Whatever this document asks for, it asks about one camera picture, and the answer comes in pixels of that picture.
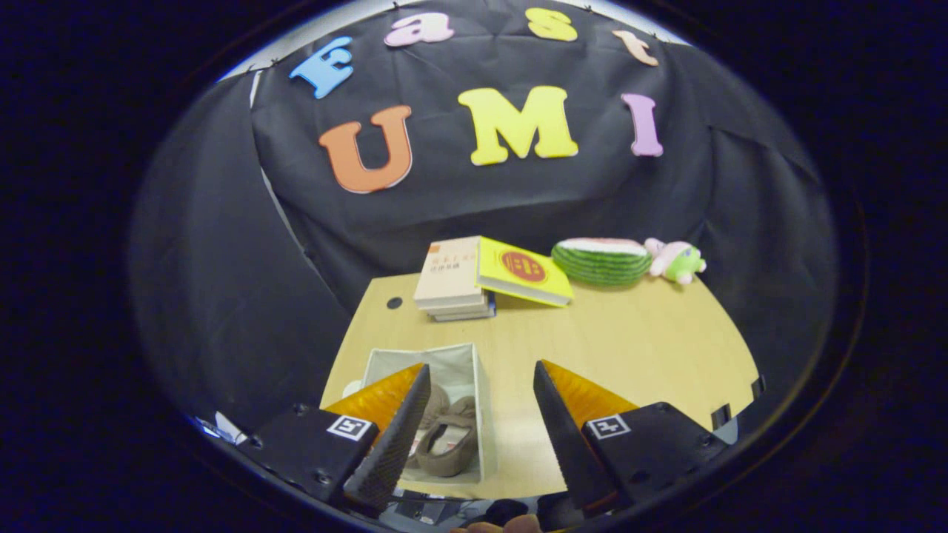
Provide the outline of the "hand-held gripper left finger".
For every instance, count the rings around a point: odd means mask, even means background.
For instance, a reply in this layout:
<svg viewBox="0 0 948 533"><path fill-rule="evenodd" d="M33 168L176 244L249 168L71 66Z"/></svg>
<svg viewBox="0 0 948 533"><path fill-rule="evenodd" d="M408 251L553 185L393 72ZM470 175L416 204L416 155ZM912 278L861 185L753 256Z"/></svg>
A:
<svg viewBox="0 0 948 533"><path fill-rule="evenodd" d="M297 492L377 517L405 469L430 393L430 367L420 362L323 409L298 403L239 449Z"/></svg>

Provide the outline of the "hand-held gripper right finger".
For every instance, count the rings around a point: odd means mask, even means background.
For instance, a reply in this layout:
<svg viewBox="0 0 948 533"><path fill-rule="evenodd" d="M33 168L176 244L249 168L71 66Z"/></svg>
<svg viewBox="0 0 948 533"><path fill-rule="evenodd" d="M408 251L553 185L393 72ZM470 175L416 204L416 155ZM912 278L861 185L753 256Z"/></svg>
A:
<svg viewBox="0 0 948 533"><path fill-rule="evenodd" d="M585 515L647 505L728 448L670 403L636 406L548 360L536 362L533 391L567 492Z"/></svg>

